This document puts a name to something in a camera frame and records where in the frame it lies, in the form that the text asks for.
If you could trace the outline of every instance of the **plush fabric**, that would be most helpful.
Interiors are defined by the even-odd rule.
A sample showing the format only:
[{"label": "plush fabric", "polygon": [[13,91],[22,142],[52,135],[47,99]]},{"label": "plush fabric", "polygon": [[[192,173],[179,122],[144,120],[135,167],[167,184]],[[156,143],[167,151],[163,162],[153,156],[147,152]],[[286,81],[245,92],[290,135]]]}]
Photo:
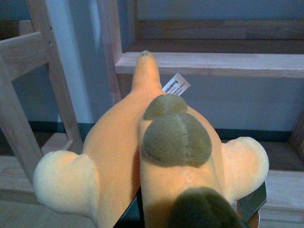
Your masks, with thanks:
[{"label": "plush fabric", "polygon": [[91,129],[83,154],[58,151],[41,160],[33,185],[43,205],[87,216],[100,228],[114,226],[140,186],[138,124],[149,103],[164,94],[159,77],[152,54],[142,52],[130,94]]},{"label": "plush fabric", "polygon": [[[258,188],[267,171],[267,155],[258,142],[238,138],[221,143],[203,116],[180,97],[166,95],[156,60],[144,51],[130,94],[91,129],[83,154],[47,154],[35,170],[33,186],[43,205],[89,217],[99,228],[114,226],[140,185],[147,228],[185,227],[176,217],[183,213],[181,205],[191,207],[192,193],[226,209],[212,207],[210,219],[238,224],[227,205]],[[222,211],[228,214],[218,216]]]},{"label": "plush fabric", "polygon": [[175,95],[148,106],[139,148],[146,228],[243,227],[230,204],[261,186],[269,168],[260,143],[250,137],[221,143],[208,121]]}]

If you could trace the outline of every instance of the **fabric tag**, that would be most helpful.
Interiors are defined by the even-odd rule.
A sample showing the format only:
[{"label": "fabric tag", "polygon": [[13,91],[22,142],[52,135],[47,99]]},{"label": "fabric tag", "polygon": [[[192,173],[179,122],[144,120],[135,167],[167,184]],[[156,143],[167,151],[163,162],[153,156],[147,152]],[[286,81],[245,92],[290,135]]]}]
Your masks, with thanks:
[{"label": "fabric tag", "polygon": [[163,91],[167,94],[175,94],[180,96],[190,84],[180,75],[176,74],[174,77],[163,87]]}]

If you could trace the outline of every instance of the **green felt patch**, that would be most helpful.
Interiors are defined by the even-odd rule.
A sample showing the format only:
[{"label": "green felt patch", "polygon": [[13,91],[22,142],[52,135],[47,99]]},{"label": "green felt patch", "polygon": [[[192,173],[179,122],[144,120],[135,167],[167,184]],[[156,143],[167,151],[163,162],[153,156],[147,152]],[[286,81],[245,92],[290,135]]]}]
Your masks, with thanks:
[{"label": "green felt patch", "polygon": [[244,228],[238,214],[215,190],[184,191],[175,201],[169,228]]},{"label": "green felt patch", "polygon": [[187,109],[187,104],[181,97],[173,94],[160,95],[147,107],[143,119],[155,120],[164,114],[186,113]]},{"label": "green felt patch", "polygon": [[143,136],[142,154],[160,166],[203,165],[211,155],[208,132],[192,115],[166,114],[153,121]]}]

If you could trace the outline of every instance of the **gray wall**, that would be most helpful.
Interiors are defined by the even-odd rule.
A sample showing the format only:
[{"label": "gray wall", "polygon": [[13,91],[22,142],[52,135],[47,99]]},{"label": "gray wall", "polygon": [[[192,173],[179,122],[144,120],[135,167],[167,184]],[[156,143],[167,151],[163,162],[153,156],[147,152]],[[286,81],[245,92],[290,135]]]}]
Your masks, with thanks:
[{"label": "gray wall", "polygon": [[[141,19],[304,18],[302,0],[138,2]],[[125,47],[126,1],[118,3]],[[111,107],[96,2],[48,0],[48,7],[77,120],[95,123]],[[0,0],[0,19],[29,19],[26,5]],[[171,77],[161,76],[162,84]],[[215,128],[291,131],[304,108],[303,79],[185,78],[191,87],[182,97]],[[29,120],[60,122],[45,67],[14,81],[14,86]]]}]

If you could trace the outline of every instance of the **plush toy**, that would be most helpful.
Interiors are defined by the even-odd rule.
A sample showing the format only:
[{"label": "plush toy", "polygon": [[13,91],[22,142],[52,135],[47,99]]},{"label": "plush toy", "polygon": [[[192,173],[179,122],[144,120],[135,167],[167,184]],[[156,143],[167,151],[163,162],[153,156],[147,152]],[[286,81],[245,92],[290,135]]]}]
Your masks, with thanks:
[{"label": "plush toy", "polygon": [[140,55],[130,94],[105,113],[85,139],[82,155],[51,152],[39,162],[33,186],[41,204],[83,215],[111,228],[139,186],[138,124],[149,103],[164,94],[156,61]]},{"label": "plush toy", "polygon": [[83,154],[47,154],[33,186],[42,204],[89,217],[99,228],[114,226],[140,185],[146,227],[200,227],[206,217],[237,227],[230,204],[258,188],[267,171],[258,142],[221,143],[204,117],[165,95],[156,60],[144,51],[130,94],[92,128]]},{"label": "plush toy", "polygon": [[243,227],[231,205],[257,189],[269,168],[250,137],[227,143],[176,95],[148,106],[139,128],[146,228]]}]

